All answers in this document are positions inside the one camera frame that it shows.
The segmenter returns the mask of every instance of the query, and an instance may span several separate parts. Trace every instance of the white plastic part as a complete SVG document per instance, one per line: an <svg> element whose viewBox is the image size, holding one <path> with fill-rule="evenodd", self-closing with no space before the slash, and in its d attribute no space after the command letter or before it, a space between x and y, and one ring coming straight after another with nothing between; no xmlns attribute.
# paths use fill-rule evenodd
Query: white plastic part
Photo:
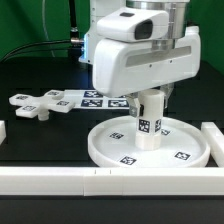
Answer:
<svg viewBox="0 0 224 224"><path fill-rule="evenodd" d="M140 104L144 106L144 112L143 116L137 118L136 147L142 150L156 150L161 144L164 93L149 89L140 92L138 98Z"/></svg>
<svg viewBox="0 0 224 224"><path fill-rule="evenodd" d="M55 91L52 90L54 94L61 92L61 91ZM106 96L103 96L99 94L96 90L65 90L64 92L61 92L60 96L53 97L52 100L66 100L66 102L73 102L74 109L85 109L85 110L128 110L129 104L126 100L126 98L119 97L119 98L108 98ZM13 105L18 106L26 106L27 104L35 104L36 101L43 103L42 98L33 98L28 95L22 95L17 94L16 96L10 98L10 102ZM39 119L44 119L46 116L46 119L49 117L48 110L38 111Z"/></svg>
<svg viewBox="0 0 224 224"><path fill-rule="evenodd" d="M99 42L93 66L94 88L117 97L193 77L200 65L200 37L186 32L175 49L154 52L152 42Z"/></svg>
<svg viewBox="0 0 224 224"><path fill-rule="evenodd" d="M224 168L0 167L0 195L224 195Z"/></svg>
<svg viewBox="0 0 224 224"><path fill-rule="evenodd" d="M34 118L38 115L40 121L46 121L49 119L48 110L68 113L75 106L69 91L65 93L66 91L51 90L42 97L17 94L11 97L9 102L12 105L21 106L16 110L17 116Z"/></svg>
<svg viewBox="0 0 224 224"><path fill-rule="evenodd" d="M153 24L152 34L145 39L135 38L136 27L146 21ZM99 35L109 39L125 42L154 40L163 37L168 31L169 14L166 11L131 9L123 7L102 18L97 23Z"/></svg>
<svg viewBox="0 0 224 224"><path fill-rule="evenodd" d="M0 121L0 145L2 144L5 138L6 138L5 122Z"/></svg>
<svg viewBox="0 0 224 224"><path fill-rule="evenodd" d="M199 34L199 27L198 26L189 26L186 29L186 34Z"/></svg>
<svg viewBox="0 0 224 224"><path fill-rule="evenodd" d="M159 149L136 147L136 119L130 116L111 119L94 127L88 136L88 152L100 167L169 168L204 167L210 147L195 127L169 118L162 119Z"/></svg>
<svg viewBox="0 0 224 224"><path fill-rule="evenodd" d="M97 22L103 17L125 6L126 0L90 0L90 29L85 35L85 46L80 62L93 64L96 46L104 37L97 33Z"/></svg>
<svg viewBox="0 0 224 224"><path fill-rule="evenodd" d="M224 167L224 136L213 122L202 123L202 133L211 146L211 155L219 167Z"/></svg>

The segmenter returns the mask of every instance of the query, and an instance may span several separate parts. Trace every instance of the wire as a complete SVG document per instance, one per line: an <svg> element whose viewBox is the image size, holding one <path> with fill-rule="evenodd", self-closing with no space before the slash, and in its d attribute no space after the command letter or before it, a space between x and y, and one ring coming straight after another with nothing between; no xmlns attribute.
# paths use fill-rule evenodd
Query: wire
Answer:
<svg viewBox="0 0 224 224"><path fill-rule="evenodd" d="M43 24L43 30L44 35L47 41L49 41L49 35L47 31L47 25L46 25L46 1L42 1L42 24ZM51 50L52 57L55 57L54 51Z"/></svg>
<svg viewBox="0 0 224 224"><path fill-rule="evenodd" d="M5 60L7 60L8 57L10 57L11 54L15 54L21 50L27 49L27 48L31 48L31 47L37 47L37 46L45 46L45 45L57 45L57 44L70 44L71 41L70 40L55 40L55 41L45 41L45 42L39 42L39 43L33 43L33 44L27 44L27 45L23 45L21 47L18 47L12 51L10 51L9 53L7 53L1 60L0 63L4 62Z"/></svg>
<svg viewBox="0 0 224 224"><path fill-rule="evenodd" d="M78 38L79 37L79 30L77 26L76 20L76 2L75 0L69 0L69 13L70 13L70 24L71 24L71 38Z"/></svg>
<svg viewBox="0 0 224 224"><path fill-rule="evenodd" d="M51 50L63 51L63 50L68 50L68 49L69 48L67 47L67 48L52 48L52 49L42 49L42 50L16 52L16 53L10 54L7 58L4 59L4 61L2 61L2 63L5 62L6 60L8 60L9 58L20 55L20 54L29 54L29 53L36 53L36 52L51 51Z"/></svg>

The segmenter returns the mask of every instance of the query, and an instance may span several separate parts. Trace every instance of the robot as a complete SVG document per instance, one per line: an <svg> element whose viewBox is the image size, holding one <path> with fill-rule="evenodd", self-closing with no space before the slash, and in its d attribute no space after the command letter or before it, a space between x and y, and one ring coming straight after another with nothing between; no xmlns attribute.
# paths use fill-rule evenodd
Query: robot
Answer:
<svg viewBox="0 0 224 224"><path fill-rule="evenodd" d="M94 88L108 97L125 95L130 116L103 122L90 132L89 155L97 165L207 164L210 147L200 131L163 117L164 99L167 106L173 83L199 70L199 28L185 29L188 2L127 0L98 21L101 40L93 58Z"/></svg>

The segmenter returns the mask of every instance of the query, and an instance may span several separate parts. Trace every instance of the white cylinder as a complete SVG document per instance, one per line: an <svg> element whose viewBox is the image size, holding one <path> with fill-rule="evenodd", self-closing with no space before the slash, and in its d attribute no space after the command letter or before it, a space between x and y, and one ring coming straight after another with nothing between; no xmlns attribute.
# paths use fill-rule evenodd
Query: white cylinder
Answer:
<svg viewBox="0 0 224 224"><path fill-rule="evenodd" d="M161 144L164 93L155 89L142 91L139 102L144 111L137 119L135 144L142 150L156 150Z"/></svg>
<svg viewBox="0 0 224 224"><path fill-rule="evenodd" d="M42 110L39 114L38 114L38 119L39 121L47 121L49 120L49 111L48 110Z"/></svg>

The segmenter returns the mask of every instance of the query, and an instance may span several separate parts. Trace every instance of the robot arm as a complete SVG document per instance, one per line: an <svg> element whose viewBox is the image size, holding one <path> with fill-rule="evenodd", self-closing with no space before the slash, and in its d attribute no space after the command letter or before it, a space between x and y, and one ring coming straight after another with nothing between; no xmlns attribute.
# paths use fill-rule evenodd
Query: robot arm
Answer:
<svg viewBox="0 0 224 224"><path fill-rule="evenodd" d="M129 0L129 7L102 18L97 30L105 38L93 64L96 90L117 97L195 76L200 37L197 27L183 37L187 2Z"/></svg>

